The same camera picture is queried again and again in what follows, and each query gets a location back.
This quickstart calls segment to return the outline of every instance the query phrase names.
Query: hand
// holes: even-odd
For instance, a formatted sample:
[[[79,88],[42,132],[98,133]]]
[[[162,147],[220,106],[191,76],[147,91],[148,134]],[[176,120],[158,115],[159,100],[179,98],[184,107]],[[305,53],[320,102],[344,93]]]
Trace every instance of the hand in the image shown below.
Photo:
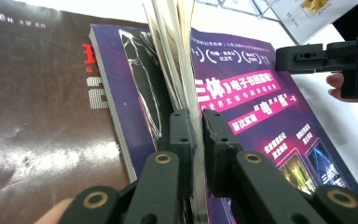
[[[35,224],[57,224],[60,221],[63,213],[73,199],[65,199],[57,203],[53,208],[51,208],[46,214],[39,218]]]
[[[358,103],[358,99],[342,99],[341,98],[341,87],[344,83],[344,75],[342,73],[336,73],[331,76],[328,76],[326,82],[330,84],[330,86],[334,87],[334,89],[329,90],[328,93],[332,95],[334,98],[348,103]]]

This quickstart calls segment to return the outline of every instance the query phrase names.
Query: dark brown magazine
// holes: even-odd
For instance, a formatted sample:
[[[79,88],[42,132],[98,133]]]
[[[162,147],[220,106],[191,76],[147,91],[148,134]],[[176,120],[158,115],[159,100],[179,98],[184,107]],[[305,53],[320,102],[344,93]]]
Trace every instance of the dark brown magazine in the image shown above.
[[[91,23],[147,27],[0,0],[0,223],[33,223],[83,189],[129,184]]]

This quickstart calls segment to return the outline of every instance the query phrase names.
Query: purple magazine cover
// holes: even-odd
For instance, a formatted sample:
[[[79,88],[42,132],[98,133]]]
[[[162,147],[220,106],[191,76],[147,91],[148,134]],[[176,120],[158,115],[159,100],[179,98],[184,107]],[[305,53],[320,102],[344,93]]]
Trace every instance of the purple magazine cover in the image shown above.
[[[245,150],[263,153],[296,188],[312,194],[358,185],[291,75],[276,72],[266,42],[192,29],[192,63],[200,110],[222,113]],[[211,223],[235,223],[228,199],[208,199]]]
[[[106,95],[114,102],[109,107],[111,113],[116,110],[122,129],[117,136],[124,136],[119,137],[124,140],[120,147],[128,148],[134,172],[140,176],[158,139],[167,137],[172,113],[158,56],[146,28],[92,24],[91,32],[91,43],[100,55],[98,65],[104,70],[103,84],[110,89]]]

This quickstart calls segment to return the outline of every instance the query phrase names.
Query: black plastic bracket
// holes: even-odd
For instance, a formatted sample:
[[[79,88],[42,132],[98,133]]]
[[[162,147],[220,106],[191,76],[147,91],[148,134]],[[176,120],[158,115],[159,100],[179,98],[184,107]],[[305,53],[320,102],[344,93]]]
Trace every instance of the black plastic bracket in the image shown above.
[[[355,41],[293,46],[277,49],[277,71],[292,74],[342,72],[342,98],[358,98],[358,37]]]
[[[187,109],[174,111],[170,119],[170,144],[168,150],[179,157],[179,198],[186,199],[193,195],[193,156],[195,136]]]
[[[178,223],[179,159],[170,151],[148,156],[141,178],[120,192],[95,186],[80,192],[60,224]]]
[[[210,192],[216,197],[230,197],[232,173],[230,164],[235,161],[242,146],[227,125],[222,114],[203,111],[203,140],[205,145],[205,171]]]

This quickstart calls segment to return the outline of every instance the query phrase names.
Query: page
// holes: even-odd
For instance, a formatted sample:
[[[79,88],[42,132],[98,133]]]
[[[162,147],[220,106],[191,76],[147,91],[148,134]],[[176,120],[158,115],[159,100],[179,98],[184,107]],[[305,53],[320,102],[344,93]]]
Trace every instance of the page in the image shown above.
[[[244,150],[262,153],[297,189],[321,185],[358,193],[358,184],[270,43],[191,32],[199,109],[220,112]],[[212,223],[233,223],[229,199],[208,198]]]
[[[179,109],[179,108],[181,108],[180,99],[178,98],[178,95],[175,93],[175,90],[173,88],[173,80],[172,80],[171,70],[170,70],[170,67],[168,66],[168,61],[167,61],[168,56],[166,55],[166,53],[163,49],[161,40],[160,40],[156,14],[154,12],[153,5],[151,4],[150,1],[144,1],[144,9],[145,9],[145,14],[147,17],[148,25],[150,28],[150,34],[152,35],[153,42],[154,42],[154,45],[155,45],[155,48],[157,51],[158,60],[161,64],[161,70],[164,74],[164,79],[165,79],[168,91],[170,93],[172,106],[173,106],[173,108]]]
[[[153,9],[156,15],[158,25],[159,39],[166,55],[168,67],[170,69],[172,86],[176,96],[179,98],[180,108],[186,108],[186,99],[183,93],[182,80],[180,78],[180,65],[175,31],[172,24],[172,18],[165,1],[152,0]]]
[[[358,0],[276,0],[271,8],[298,44],[344,15]]]
[[[201,116],[198,110],[196,84],[194,82],[194,72],[191,62],[191,47],[190,34],[191,22],[194,9],[194,1],[178,1],[178,6],[174,7],[170,3],[170,11],[172,16],[177,10],[179,14],[181,32],[179,33],[180,43],[177,43],[180,52],[183,54],[179,58],[181,65],[181,76],[183,80],[184,94],[189,110],[190,120],[196,134],[197,148],[194,155],[193,169],[194,169],[194,200],[192,200],[192,207],[197,206],[197,213],[195,214],[195,221],[204,223],[207,221],[209,211],[206,204],[205,192],[205,172],[204,172],[204,145],[202,141]]]

